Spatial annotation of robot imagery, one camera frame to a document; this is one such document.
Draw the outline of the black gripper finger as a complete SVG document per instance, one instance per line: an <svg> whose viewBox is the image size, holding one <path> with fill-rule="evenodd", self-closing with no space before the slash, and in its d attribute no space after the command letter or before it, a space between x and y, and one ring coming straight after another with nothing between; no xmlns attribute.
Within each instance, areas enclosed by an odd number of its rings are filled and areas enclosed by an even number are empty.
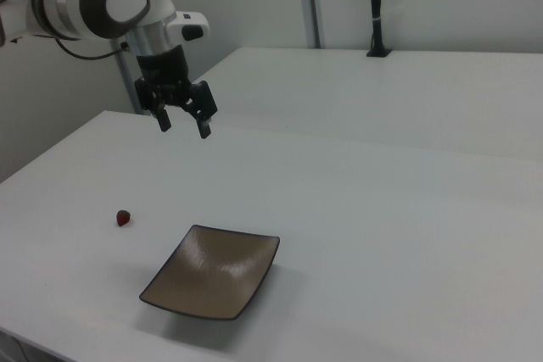
<svg viewBox="0 0 543 362"><path fill-rule="evenodd" d="M196 121L200 137L206 139L211 134L210 122L217 113L216 101L206 81L193 83L188 87L187 100L182 108Z"/></svg>
<svg viewBox="0 0 543 362"><path fill-rule="evenodd" d="M165 111L166 103L161 87L139 78L135 81L135 89L141 109L150 112L157 119L161 131L167 132L171 122Z"/></svg>

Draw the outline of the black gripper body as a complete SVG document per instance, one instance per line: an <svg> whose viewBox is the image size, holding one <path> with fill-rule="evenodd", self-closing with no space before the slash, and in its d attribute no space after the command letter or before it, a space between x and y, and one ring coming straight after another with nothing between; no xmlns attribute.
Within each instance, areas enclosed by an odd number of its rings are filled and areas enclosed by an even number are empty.
<svg viewBox="0 0 543 362"><path fill-rule="evenodd" d="M137 62L142 76L136 80L136 91L142 109L152 108L154 92L166 105L199 108L182 46L159 55L137 56Z"/></svg>

